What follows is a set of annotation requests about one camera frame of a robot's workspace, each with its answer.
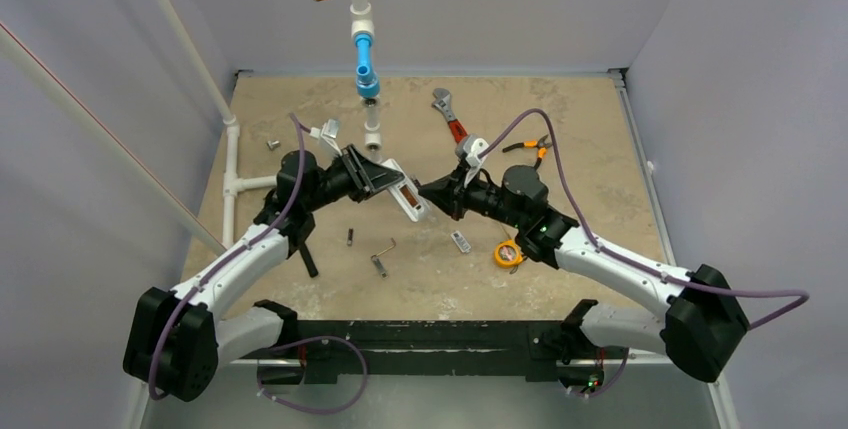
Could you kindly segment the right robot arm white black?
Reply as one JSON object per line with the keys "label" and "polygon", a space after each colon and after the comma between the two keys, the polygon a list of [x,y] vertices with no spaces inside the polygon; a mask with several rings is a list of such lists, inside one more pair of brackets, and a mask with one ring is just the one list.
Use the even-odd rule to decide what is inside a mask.
{"label": "right robot arm white black", "polygon": [[524,256],[592,279],[636,302],[618,308],[581,300],[561,325],[564,348],[576,356],[617,346],[668,357],[701,382],[718,379],[750,329],[724,275],[669,266],[590,239],[575,219],[548,202],[548,187],[525,165],[506,170],[500,184],[465,180],[466,170],[422,185],[419,194],[454,220],[472,211],[516,229]]}

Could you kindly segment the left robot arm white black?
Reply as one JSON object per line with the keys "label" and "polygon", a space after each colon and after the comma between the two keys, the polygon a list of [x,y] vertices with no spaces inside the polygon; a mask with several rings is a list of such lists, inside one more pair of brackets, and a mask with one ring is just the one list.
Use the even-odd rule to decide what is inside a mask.
{"label": "left robot arm white black", "polygon": [[404,179],[400,169],[374,163],[352,145],[325,168],[309,151],[286,154],[275,188],[239,241],[191,279],[141,295],[124,371],[144,381],[154,400],[190,402],[222,365],[259,350],[275,358],[292,354],[301,335],[294,310],[261,300],[236,318],[226,313],[264,274],[302,249],[316,211],[342,198],[365,201]]}

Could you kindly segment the white battery cover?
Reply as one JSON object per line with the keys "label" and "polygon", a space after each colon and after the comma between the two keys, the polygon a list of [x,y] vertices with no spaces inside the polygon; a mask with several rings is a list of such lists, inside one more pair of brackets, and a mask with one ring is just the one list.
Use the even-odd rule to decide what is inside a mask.
{"label": "white battery cover", "polygon": [[471,252],[471,245],[461,232],[453,231],[451,233],[451,239],[461,253],[469,254]]}

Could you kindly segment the white remote control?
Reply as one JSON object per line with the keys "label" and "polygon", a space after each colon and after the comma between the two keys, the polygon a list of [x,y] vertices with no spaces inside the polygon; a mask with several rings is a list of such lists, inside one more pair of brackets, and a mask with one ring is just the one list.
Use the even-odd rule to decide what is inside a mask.
{"label": "white remote control", "polygon": [[418,188],[412,178],[402,169],[395,159],[386,159],[381,162],[381,165],[402,175],[401,181],[392,184],[388,188],[388,192],[403,212],[413,223],[424,220],[429,214],[429,205],[420,197]]}

